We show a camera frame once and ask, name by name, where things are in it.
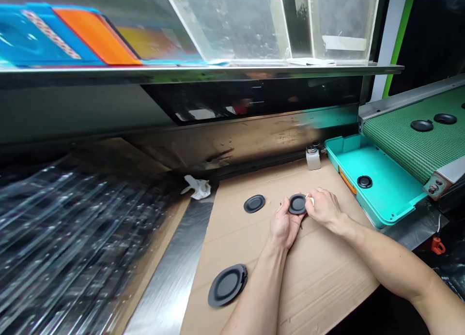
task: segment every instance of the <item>round black rubber diaphragm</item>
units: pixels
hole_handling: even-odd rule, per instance
[[[357,184],[360,188],[370,188],[373,186],[373,180],[368,175],[358,177]]]
[[[433,129],[433,123],[431,121],[417,120],[410,123],[410,127],[419,132],[428,132]]]
[[[434,120],[442,124],[454,124],[457,122],[457,117],[450,114],[437,114],[434,116]]]
[[[305,213],[305,195],[295,194],[289,198],[291,205],[289,206],[289,212],[292,214],[302,214]]]
[[[263,208],[264,205],[265,197],[263,197],[262,195],[255,195],[244,202],[244,210],[247,213],[254,213]]]
[[[208,304],[221,307],[231,303],[247,283],[247,268],[243,264],[228,267],[214,279],[208,292]]]

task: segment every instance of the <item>hand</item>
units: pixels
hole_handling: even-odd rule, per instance
[[[300,224],[305,213],[296,215],[289,212],[291,205],[289,199],[285,197],[281,206],[276,210],[275,217],[271,220],[270,239],[281,247],[289,250],[297,237]]]
[[[310,197],[313,197],[315,204],[312,204]],[[333,232],[337,231],[341,223],[348,218],[341,212],[336,195],[320,187],[309,193],[305,209],[312,219]]]

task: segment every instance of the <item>small white bottle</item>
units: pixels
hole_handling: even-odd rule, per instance
[[[306,158],[309,170],[321,168],[320,152],[318,151],[318,147],[316,145],[307,146]]]

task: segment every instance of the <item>plastic tray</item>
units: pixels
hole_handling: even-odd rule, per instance
[[[46,3],[0,5],[0,52],[17,66],[104,65]]]
[[[377,228],[399,222],[427,196],[414,177],[365,136],[336,137],[328,139],[325,146],[332,165],[344,174]],[[370,188],[358,186],[357,179],[363,175],[372,179]]]

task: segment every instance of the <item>orange plastic part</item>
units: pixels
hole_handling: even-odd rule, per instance
[[[106,20],[99,14],[54,8],[55,14],[108,65],[142,65]]]
[[[352,193],[354,195],[357,194],[357,189],[355,187],[353,187],[349,180],[347,180],[347,178],[345,177],[344,173],[341,171],[341,167],[339,167],[339,174],[341,175],[342,179],[344,180],[344,182],[346,183],[346,185],[350,188],[350,190],[352,191]]]
[[[441,243],[441,239],[439,237],[433,236],[431,241],[431,250],[437,255],[441,255],[446,252],[446,247]]]

